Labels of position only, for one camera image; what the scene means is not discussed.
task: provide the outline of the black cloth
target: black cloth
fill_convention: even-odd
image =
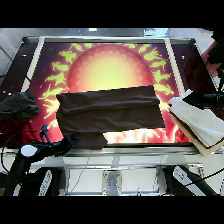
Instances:
[[[153,86],[62,93],[57,99],[61,132],[78,137],[80,148],[101,149],[105,132],[165,127]]]
[[[39,112],[34,95],[29,90],[9,95],[0,102],[0,121],[19,120],[26,123]]]

